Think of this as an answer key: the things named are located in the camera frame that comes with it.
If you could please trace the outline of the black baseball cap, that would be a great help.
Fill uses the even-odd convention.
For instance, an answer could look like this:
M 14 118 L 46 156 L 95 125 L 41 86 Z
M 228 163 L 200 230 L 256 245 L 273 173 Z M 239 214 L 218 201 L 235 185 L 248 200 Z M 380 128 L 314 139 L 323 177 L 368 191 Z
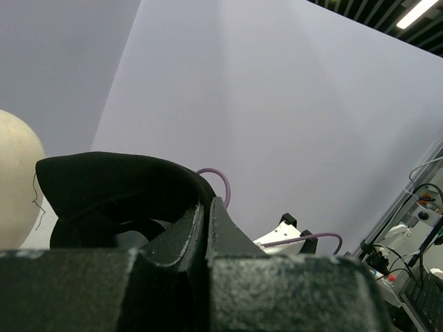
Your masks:
M 152 241 L 215 193 L 196 172 L 160 158 L 87 152 L 39 160 L 39 186 L 58 220 L 50 248 L 115 248 L 116 236 Z

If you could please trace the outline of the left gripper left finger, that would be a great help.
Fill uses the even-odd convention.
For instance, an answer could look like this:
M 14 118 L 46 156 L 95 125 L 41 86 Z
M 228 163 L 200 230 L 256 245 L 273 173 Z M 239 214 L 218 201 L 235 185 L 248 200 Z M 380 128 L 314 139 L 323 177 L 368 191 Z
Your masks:
M 4 250 L 2 331 L 197 331 L 204 318 L 204 209 L 146 250 Z

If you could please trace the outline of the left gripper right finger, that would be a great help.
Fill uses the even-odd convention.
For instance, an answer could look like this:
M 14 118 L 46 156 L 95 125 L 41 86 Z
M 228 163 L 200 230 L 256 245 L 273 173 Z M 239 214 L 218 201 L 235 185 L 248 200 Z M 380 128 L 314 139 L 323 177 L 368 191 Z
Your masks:
M 208 331 L 389 331 L 368 269 L 348 256 L 267 255 L 210 207 Z

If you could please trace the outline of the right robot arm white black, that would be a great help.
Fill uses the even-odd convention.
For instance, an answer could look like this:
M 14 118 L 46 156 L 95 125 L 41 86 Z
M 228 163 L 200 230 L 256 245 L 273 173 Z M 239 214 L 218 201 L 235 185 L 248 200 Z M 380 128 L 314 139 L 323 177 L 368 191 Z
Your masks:
M 298 221 L 290 213 L 285 213 L 276 228 L 253 243 L 268 255 L 315 254 L 318 240 L 305 239 L 309 235 L 312 235 L 309 230 L 300 231 Z

